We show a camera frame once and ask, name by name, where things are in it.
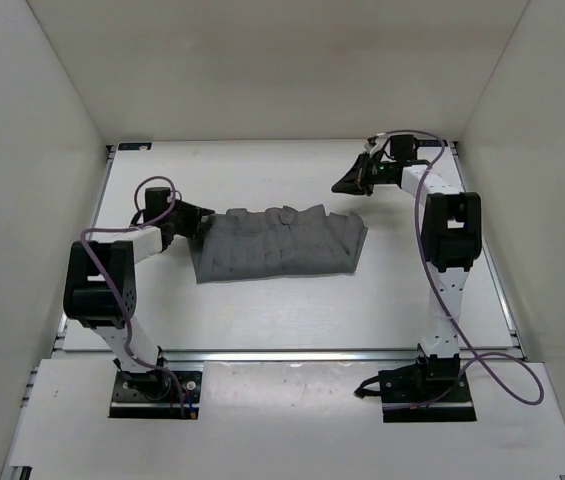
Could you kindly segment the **grey pleated skirt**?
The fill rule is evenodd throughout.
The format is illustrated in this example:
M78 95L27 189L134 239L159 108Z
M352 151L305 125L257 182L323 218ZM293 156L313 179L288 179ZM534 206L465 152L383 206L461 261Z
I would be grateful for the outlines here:
M357 214L328 213L322 204L229 209L189 245L199 284L331 276L356 271L367 232Z

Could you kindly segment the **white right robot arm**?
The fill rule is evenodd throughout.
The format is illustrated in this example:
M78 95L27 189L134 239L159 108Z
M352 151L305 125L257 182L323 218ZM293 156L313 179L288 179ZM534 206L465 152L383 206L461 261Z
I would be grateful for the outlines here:
M331 191L370 196L377 185L396 185L414 199L414 225L420 260L430 288L429 325L418 345L426 366L410 376L411 391L433 400L446 377L459 369L457 323L466 280L482 252L481 198L453 186L433 171L445 142L432 160L418 157L419 133L398 130L369 137L353 166Z

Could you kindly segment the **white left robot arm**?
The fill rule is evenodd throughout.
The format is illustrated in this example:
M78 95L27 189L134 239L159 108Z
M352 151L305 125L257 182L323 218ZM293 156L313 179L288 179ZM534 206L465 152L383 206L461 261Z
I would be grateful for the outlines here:
M147 188L135 208L128 227L87 229L71 245L63 309L105 341L117 368L136 375L147 397L159 398L170 389L171 373L136 315L136 266L177 237L200 239L214 211L183 201L170 187Z

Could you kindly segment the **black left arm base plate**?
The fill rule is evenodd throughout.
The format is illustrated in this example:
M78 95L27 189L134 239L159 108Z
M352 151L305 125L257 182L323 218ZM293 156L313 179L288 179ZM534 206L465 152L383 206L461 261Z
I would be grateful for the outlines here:
M114 419L197 420L200 412L203 372L179 370L171 376L163 372L129 373L115 360L116 377L112 388L109 417Z

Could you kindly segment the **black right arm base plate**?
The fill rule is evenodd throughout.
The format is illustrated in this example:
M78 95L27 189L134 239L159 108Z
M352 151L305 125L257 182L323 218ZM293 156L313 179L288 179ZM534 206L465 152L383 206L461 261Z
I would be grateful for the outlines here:
M477 415L459 355L420 353L406 366L380 370L354 391L381 400L385 423L475 422Z

